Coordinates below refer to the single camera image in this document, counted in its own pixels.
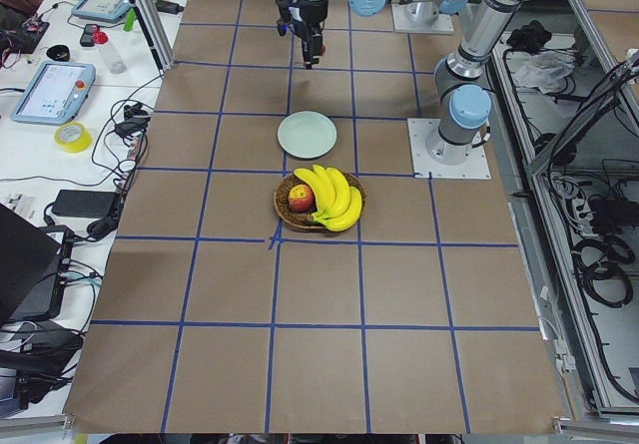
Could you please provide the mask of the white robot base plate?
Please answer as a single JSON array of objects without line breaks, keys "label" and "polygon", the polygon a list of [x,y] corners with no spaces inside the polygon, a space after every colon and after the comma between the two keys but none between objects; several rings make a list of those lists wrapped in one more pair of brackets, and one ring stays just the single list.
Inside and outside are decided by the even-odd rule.
[{"label": "white robot base plate", "polygon": [[408,119],[413,175],[420,179],[490,180],[479,132],[467,145],[452,145],[438,132],[439,119]]}]

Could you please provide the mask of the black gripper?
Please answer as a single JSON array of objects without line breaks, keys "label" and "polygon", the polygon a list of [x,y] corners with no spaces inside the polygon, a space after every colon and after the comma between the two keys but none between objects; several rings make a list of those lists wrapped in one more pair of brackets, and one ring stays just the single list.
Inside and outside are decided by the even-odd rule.
[{"label": "black gripper", "polygon": [[279,35],[284,37],[291,32],[301,40],[303,62],[310,70],[324,52],[322,26],[327,17],[327,0],[277,0],[277,6]]}]

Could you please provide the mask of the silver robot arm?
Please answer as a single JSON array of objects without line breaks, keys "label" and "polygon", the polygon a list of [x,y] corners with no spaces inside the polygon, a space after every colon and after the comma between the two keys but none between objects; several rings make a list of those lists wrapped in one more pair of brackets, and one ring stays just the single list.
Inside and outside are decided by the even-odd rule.
[{"label": "silver robot arm", "polygon": [[[472,0],[347,0],[350,9],[370,17],[391,6],[394,28],[398,32],[450,34],[451,18]],[[491,113],[492,100],[478,85],[484,65],[513,15],[526,0],[475,0],[479,6],[457,49],[444,57],[435,69],[435,83],[443,116],[425,140],[427,152],[446,165],[463,163],[474,137],[484,128]],[[280,35],[292,33],[302,44],[303,62],[310,69],[324,52],[323,23],[328,0],[275,0],[280,18]]]}]

